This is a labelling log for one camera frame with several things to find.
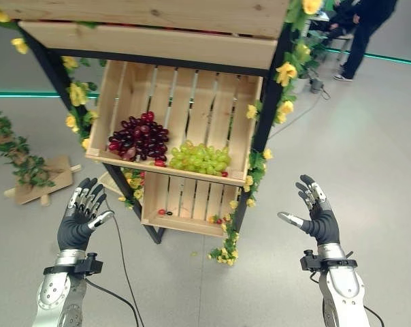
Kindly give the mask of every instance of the red grapes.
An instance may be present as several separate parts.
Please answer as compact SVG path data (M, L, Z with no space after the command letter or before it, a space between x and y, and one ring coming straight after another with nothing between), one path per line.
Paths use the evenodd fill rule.
M122 130L109 137L109 151L123 160L144 161L151 157L156 166L166 166L165 142L169 141L169 131L154 121L152 111L143 113L140 119L130 116L128 121L121 121L121 126Z

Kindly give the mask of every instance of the black metal frame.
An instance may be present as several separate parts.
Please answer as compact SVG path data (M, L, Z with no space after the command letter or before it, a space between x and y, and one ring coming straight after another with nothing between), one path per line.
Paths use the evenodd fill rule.
M291 25L285 24L282 33L278 39L274 57L272 58L272 63L269 70L267 69L256 69L249 67L239 67L232 65L219 65L213 63L202 63L196 61L185 61L178 59L168 59L161 57L147 57L139 56L134 54L120 54L113 52L97 52L97 51L86 51L86 50L72 50L72 49L54 49L46 48L44 45L40 44L33 36L28 34L25 30L20 29L23 34L27 45L32 49L39 61L42 69L46 73L50 82L53 84L54 89L59 93L61 99L68 110L71 110L71 100L69 99L69 94L67 92L67 87L70 85L71 80L63 67L61 55L69 55L75 57L88 57L88 58L98 58L98 59L111 59L119 61L134 61L138 63L150 63L154 65L169 65L174 67L187 67L193 69L202 70L212 70L215 72L226 72L232 74L241 75L252 75L252 76L262 76L265 77L265 83L263 84L262 90L262 102L263 109L260 114L259 122L257 123L256 132L254 139L252 141L252 149L254 151L262 153L265 149L267 142L267 137L269 136L269 131L274 122L276 105L278 100L282 95L282 86L277 84L274 80L276 74L276 68L284 61L284 53L286 51L291 51L292 48L292 32ZM85 114L87 109L84 106L76 107L79 114ZM120 167L104 163L106 170L109 172L110 176L113 178L114 182L118 185L122 194L126 199L133 198L133 190L128 184L125 176L121 172ZM239 232L242 226L243 218L246 211L246 201L250 197L250 193L242 192L240 196L239 205L235 212L235 229ZM141 219L142 206L139 202L133 207L135 214ZM144 225L146 231L149 233L151 238L156 244L159 244L162 239L162 235L165 232L165 228L159 228L155 230L154 227L150 225Z

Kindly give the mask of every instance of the grape bunch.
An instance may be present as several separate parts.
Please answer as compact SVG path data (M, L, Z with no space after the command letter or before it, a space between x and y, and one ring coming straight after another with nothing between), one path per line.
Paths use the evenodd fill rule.
M152 111L143 113L140 118L130 116L129 121L121 121L121 125L124 129L109 137L109 151L127 161L151 157L156 166L165 167L169 131L154 121Z
M228 176L225 169L231 158L227 147L215 150L214 146L205 146L202 143L194 146L191 141L187 140L179 149L173 148L171 154L174 156L169 162L171 168L215 176Z

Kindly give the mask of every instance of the shelf unit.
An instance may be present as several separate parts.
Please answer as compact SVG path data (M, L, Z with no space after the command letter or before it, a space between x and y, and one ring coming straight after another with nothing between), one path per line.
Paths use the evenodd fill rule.
M207 223L206 217L228 213L229 201L237 196L235 225L240 230L250 196L240 188L249 149L263 152L282 93L274 76L284 52L291 49L290 27L281 30L288 4L289 0L71 0L66 6L49 0L0 0L3 11L21 20L26 43L68 110L71 101L66 89L71 80L61 56L110 60L101 85L100 119L93 126L86 156L103 162L126 198L132 198L133 192L120 166L148 171L144 207L137 204L133 210L156 243L165 228L222 236L221 228ZM73 21L103 24L90 29ZM153 74L157 83L150 93ZM174 76L176 87L172 87ZM197 90L192 97L195 78ZM107 137L116 124L145 111L150 94L151 110L173 133L168 148L185 138L216 148L228 142L233 159L229 177L127 164L106 151ZM168 108L171 95L174 99ZM244 115L255 99L262 101L263 109L254 126ZM84 106L76 110L87 111ZM159 216L159 208L173 215Z

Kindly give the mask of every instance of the sneaker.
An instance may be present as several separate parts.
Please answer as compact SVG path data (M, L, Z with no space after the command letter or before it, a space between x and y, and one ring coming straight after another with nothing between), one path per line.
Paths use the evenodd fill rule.
M334 79L335 80L341 80L342 82L352 82L353 81L353 79L352 78L346 78L346 77L343 77L342 75L335 75L334 76Z

